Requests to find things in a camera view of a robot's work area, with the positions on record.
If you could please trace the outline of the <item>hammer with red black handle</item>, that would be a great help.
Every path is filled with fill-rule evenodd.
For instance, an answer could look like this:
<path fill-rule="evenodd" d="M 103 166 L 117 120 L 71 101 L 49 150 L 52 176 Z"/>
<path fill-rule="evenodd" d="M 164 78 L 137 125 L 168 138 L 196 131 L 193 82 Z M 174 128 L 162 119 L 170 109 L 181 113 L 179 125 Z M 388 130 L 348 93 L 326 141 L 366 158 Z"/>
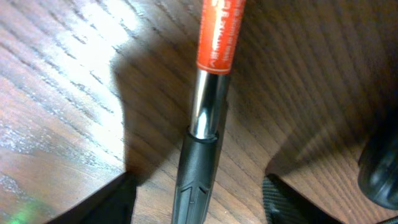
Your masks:
<path fill-rule="evenodd" d="M 197 80 L 178 164 L 172 223 L 203 223 L 206 219 L 223 140 L 229 73 L 245 4 L 245 0 L 203 2 Z"/>

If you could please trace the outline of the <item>black handled screwdriver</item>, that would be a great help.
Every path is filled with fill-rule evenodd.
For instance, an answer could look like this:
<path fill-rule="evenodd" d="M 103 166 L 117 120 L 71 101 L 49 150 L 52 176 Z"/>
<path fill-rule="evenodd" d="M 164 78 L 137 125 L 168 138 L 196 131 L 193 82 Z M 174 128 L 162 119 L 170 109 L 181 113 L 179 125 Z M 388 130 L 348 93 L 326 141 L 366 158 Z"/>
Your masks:
<path fill-rule="evenodd" d="M 358 165 L 362 193 L 381 207 L 397 210 L 397 141 L 370 140 Z"/>

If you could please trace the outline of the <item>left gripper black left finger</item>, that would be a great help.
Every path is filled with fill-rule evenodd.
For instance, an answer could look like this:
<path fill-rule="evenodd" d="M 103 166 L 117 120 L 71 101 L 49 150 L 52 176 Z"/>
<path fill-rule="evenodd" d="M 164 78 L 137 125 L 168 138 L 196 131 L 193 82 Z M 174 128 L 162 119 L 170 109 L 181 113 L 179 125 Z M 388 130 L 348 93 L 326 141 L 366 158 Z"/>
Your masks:
<path fill-rule="evenodd" d="M 130 224 L 136 199 L 137 181 L 125 172 L 90 195 L 69 211 L 50 220 L 50 224 Z"/>

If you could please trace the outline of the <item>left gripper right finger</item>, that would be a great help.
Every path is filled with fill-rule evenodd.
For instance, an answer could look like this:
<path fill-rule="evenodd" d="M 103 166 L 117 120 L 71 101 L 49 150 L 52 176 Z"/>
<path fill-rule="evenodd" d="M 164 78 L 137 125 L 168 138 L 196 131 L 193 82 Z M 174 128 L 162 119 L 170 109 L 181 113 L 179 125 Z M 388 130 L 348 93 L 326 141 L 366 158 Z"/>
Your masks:
<path fill-rule="evenodd" d="M 300 195 L 275 174 L 264 177 L 262 198 L 266 220 L 270 224 L 340 223 Z"/>

